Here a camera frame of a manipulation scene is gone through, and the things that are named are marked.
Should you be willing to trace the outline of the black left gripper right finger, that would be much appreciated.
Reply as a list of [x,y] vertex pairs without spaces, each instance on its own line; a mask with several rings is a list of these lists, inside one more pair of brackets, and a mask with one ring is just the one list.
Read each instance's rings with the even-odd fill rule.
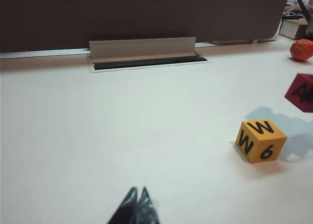
[[136,224],[160,223],[157,214],[157,209],[153,204],[146,187],[143,188],[141,197],[137,202],[135,208],[135,223]]

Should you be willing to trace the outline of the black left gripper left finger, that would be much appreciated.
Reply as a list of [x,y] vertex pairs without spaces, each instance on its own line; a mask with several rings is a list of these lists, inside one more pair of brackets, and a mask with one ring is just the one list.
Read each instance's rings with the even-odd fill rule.
[[135,224],[136,206],[137,188],[132,187],[108,221],[108,224]]

